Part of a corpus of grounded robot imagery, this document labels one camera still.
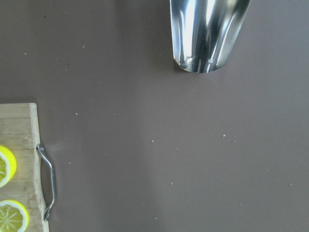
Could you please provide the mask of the silver metal scoop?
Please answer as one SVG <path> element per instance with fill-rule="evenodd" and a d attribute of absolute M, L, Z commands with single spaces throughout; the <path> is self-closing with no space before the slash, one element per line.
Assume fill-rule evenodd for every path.
<path fill-rule="evenodd" d="M 171 0 L 173 58 L 190 73 L 224 67 L 248 11 L 248 0 Z"/>

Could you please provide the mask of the bamboo cutting board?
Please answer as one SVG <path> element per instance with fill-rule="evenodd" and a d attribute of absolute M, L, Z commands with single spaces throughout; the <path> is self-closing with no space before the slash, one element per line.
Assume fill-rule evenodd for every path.
<path fill-rule="evenodd" d="M 17 170 L 13 178 L 0 189 L 1 200 L 20 202 L 29 215 L 28 232 L 47 232 L 43 219 L 46 203 L 41 185 L 41 157 L 37 105 L 7 103 L 0 106 L 0 144 L 12 151 Z"/>

